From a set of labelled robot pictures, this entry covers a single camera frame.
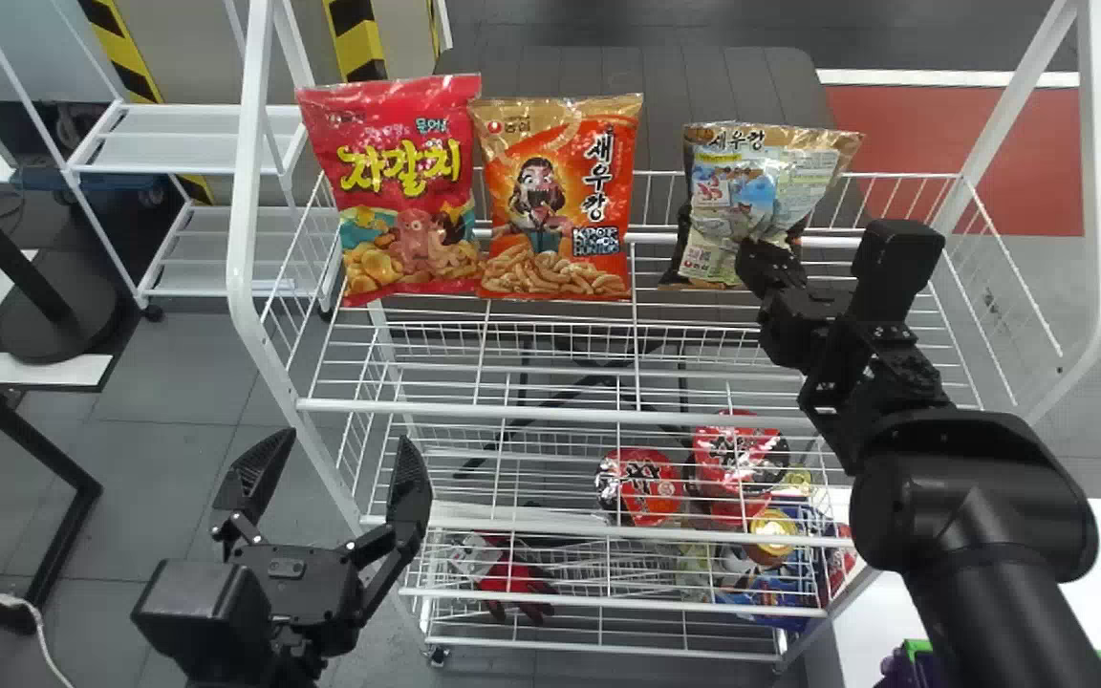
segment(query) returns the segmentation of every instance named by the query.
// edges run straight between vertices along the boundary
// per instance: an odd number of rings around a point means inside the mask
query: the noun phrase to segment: white metal rack
[[[236,1],[222,1],[243,57],[243,34],[240,19],[236,14]],[[236,150],[239,148],[237,135],[240,131],[240,106],[130,103],[92,57],[91,51],[96,47],[88,47],[70,23],[78,19],[67,17],[54,0],[50,0],[50,4],[69,30],[75,43],[84,51],[88,62],[96,67],[105,83],[106,99],[110,100],[105,113],[100,114],[73,153],[64,155],[58,149],[1,45],[0,65],[21,105],[25,107],[28,117],[47,145],[48,153],[56,162],[78,207],[84,210],[91,229],[105,245],[122,282],[130,287],[135,304],[139,308],[148,308],[154,296],[226,296],[222,274],[227,255],[228,209],[195,204],[174,175],[221,176],[233,173]],[[314,79],[308,56],[303,52],[301,34],[290,6],[285,3],[284,11],[275,13],[272,23],[279,26],[285,39],[290,39],[285,40],[284,47],[293,83],[296,86],[310,86]],[[258,283],[253,286],[258,295],[270,292],[272,279],[264,275],[275,272],[275,265],[285,260],[287,249],[292,247],[293,218],[298,217],[297,210],[301,207],[293,195],[293,167],[301,157],[307,139],[301,121],[301,110],[296,105],[268,106],[263,122],[268,143],[279,151],[279,155],[259,170],[261,174],[279,181],[286,206],[258,209],[259,221],[263,223],[262,236],[271,238],[259,248]],[[103,223],[88,204],[87,196],[79,186],[84,174],[167,175],[172,186],[183,196],[183,206],[162,240],[161,248],[139,280],[132,279],[128,273],[110,243]],[[333,226],[327,227],[323,239],[336,241]],[[323,303],[323,307],[329,307],[328,299]]]
[[[771,365],[759,350],[759,305],[750,293],[655,288],[676,241],[671,218],[683,195],[680,173],[636,173],[629,302],[401,295],[337,308],[324,327],[308,317],[315,297],[297,287],[324,284],[340,265],[336,252],[306,251],[324,231],[308,218],[333,210],[323,176],[294,227],[290,253],[298,260],[279,265],[259,308],[259,171],[279,150],[266,148],[261,128],[271,32],[257,26],[268,26],[275,11],[272,0],[250,1],[228,307],[350,526],[384,518],[397,437],[411,436],[423,450],[436,503],[424,550],[397,591],[412,630],[433,644],[742,658],[783,669],[873,572],[858,563],[836,578],[815,578],[799,591],[811,604],[718,604],[715,576],[683,576],[682,563],[697,561],[691,553],[701,547],[712,553],[770,543],[820,554],[850,540],[712,531],[689,504],[677,527],[637,527],[621,514],[600,513],[596,501],[593,471],[609,450],[658,448],[685,467],[691,428],[717,424],[721,409],[753,409],[756,416],[726,424],[781,428],[814,484],[818,511],[847,517],[847,489],[833,484],[842,471],[795,406],[800,375]],[[1069,341],[1048,326],[978,186],[1075,19],[1082,39],[1083,226],[1095,304],[1087,337]],[[476,199],[486,205],[477,179]],[[960,173],[844,175],[808,223],[811,279],[851,280],[848,265],[871,217],[918,219],[949,234],[942,262],[909,310],[909,326],[942,372],[947,393],[970,408],[1039,419],[1101,353],[1101,0],[1057,0]],[[484,241],[486,227],[478,230]],[[315,419],[341,427],[336,446],[323,441]],[[514,591],[510,583],[503,592],[473,588],[446,566],[447,544],[468,533],[506,539],[501,548],[509,554],[549,567],[555,594]],[[702,561],[712,566],[713,557]],[[547,602],[556,614],[532,626],[510,610],[508,621],[497,623],[487,600]],[[804,633],[786,633],[752,623],[751,614],[809,622]]]

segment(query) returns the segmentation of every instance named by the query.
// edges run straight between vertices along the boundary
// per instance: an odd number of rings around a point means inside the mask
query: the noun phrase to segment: shrimp cracker bag
[[[492,208],[478,295],[621,301],[643,96],[476,100]]]

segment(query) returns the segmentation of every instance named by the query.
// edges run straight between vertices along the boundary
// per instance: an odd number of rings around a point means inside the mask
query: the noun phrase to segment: food item
[[[721,411],[721,415],[755,415]],[[774,428],[695,428],[695,484],[704,496],[755,502],[777,487],[789,465],[789,447]]]
[[[776,500],[782,510],[798,526],[800,534],[821,537],[851,537],[847,524],[836,523],[827,517],[808,500]],[[840,585],[848,578],[848,571],[857,566],[855,549],[851,547],[810,547],[815,589],[820,604],[828,604],[831,596],[839,592]]]
[[[672,553],[674,560],[674,583],[685,602],[707,602],[711,583],[712,545],[708,543],[678,543],[677,552]]]
[[[742,286],[739,244],[764,241],[799,256],[805,218],[835,183],[863,134],[852,131],[696,122],[683,127],[686,205],[661,288]]]
[[[547,583],[554,580],[550,575],[525,561],[525,557],[517,553],[515,547],[509,548],[511,539],[506,535],[449,534],[446,539],[449,544],[447,555],[449,566],[470,580],[478,590],[524,592],[530,596],[558,593]],[[483,604],[497,622],[508,621],[508,614],[503,612],[503,602],[483,600]],[[516,607],[535,626],[542,626],[547,615],[554,615],[554,607],[542,602],[516,602]]]
[[[775,511],[782,511],[796,525],[800,535],[822,537],[850,537],[847,525],[826,517],[807,501],[791,501],[783,506],[776,502]],[[731,547],[730,554],[740,560],[749,549]],[[745,578],[718,578],[716,601],[720,604],[761,604],[776,607],[818,607],[830,604],[835,593],[843,585],[849,571],[855,566],[855,554],[848,547],[793,547],[778,566],[764,566],[750,559],[755,568]],[[730,563],[724,570],[739,568]],[[784,631],[805,630],[808,619],[793,615],[738,614],[762,626],[778,626]]]
[[[771,501],[771,493],[762,492],[759,495],[741,498],[734,500],[730,496],[704,496],[700,498],[707,506],[708,520],[699,524],[699,527],[711,528],[711,531],[724,531],[729,533],[743,533],[746,524],[767,509]]]
[[[476,100],[490,260],[478,295],[617,301],[643,96]]]
[[[339,209],[345,305],[477,286],[467,101],[481,86],[478,75],[450,75],[297,88]]]
[[[780,510],[767,509],[760,512],[756,517],[749,520],[746,525],[751,535],[796,535],[798,528],[796,523]],[[767,568],[776,568],[787,561],[787,557],[793,553],[793,545],[776,545],[772,543],[755,543],[745,546],[746,554],[756,565]]]
[[[624,525],[661,525],[685,501],[680,471],[656,449],[612,449],[593,484],[606,515]]]

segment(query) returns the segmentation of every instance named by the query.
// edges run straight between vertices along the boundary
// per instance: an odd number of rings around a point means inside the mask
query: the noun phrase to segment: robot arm
[[[955,685],[1101,687],[1101,662],[1057,583],[1087,574],[1098,531],[1082,489],[1021,418],[957,409],[905,325],[945,238],[873,221],[855,291],[809,287],[785,251],[745,247],[760,345],[807,375],[798,405],[853,476],[852,540],[903,576]]]

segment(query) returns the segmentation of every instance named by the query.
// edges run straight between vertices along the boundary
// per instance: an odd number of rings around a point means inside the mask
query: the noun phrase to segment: snack bag
[[[339,209],[346,306],[476,287],[467,101],[481,87],[481,76],[450,75],[297,88]]]
[[[799,253],[805,217],[848,170],[862,135],[734,121],[683,127],[689,199],[658,287],[742,286],[735,261],[748,238]]]
[[[476,100],[490,259],[478,295],[619,301],[643,96]]]
[[[606,516],[624,525],[656,526],[683,509],[682,471],[656,449],[611,449],[593,474]]]

